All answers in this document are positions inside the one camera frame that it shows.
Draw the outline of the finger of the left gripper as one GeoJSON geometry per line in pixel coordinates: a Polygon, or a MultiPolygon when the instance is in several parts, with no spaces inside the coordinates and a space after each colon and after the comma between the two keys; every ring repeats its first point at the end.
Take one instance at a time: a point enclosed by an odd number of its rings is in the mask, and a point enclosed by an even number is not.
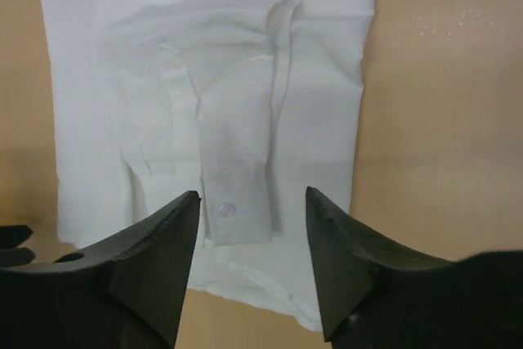
{"type": "Polygon", "coordinates": [[[27,225],[0,226],[0,249],[17,248],[33,233],[27,225]]]}
{"type": "Polygon", "coordinates": [[[11,268],[30,264],[36,255],[29,248],[9,248],[0,251],[0,267],[11,268]]]}

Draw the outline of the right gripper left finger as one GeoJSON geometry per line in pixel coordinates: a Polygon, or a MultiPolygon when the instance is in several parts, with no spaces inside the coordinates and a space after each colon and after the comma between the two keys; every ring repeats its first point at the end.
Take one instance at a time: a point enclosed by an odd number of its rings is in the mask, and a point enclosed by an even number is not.
{"type": "Polygon", "coordinates": [[[2,347],[174,347],[199,208],[188,191],[54,262],[1,268],[2,347]]]}

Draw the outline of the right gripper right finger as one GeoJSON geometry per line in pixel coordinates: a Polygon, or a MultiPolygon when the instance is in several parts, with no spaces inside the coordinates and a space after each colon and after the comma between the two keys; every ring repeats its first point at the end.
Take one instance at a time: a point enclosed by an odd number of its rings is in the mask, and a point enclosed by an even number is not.
{"type": "Polygon", "coordinates": [[[522,253],[421,253],[306,190],[324,340],[334,348],[519,348],[522,253]]]}

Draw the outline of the white long sleeve shirt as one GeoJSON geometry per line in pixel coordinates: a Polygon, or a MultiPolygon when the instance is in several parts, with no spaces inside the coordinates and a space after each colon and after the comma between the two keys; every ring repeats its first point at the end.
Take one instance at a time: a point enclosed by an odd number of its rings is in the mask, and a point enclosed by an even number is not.
{"type": "Polygon", "coordinates": [[[41,4],[60,241],[196,190],[190,288],[320,331],[306,188],[350,206],[374,0],[41,4]]]}

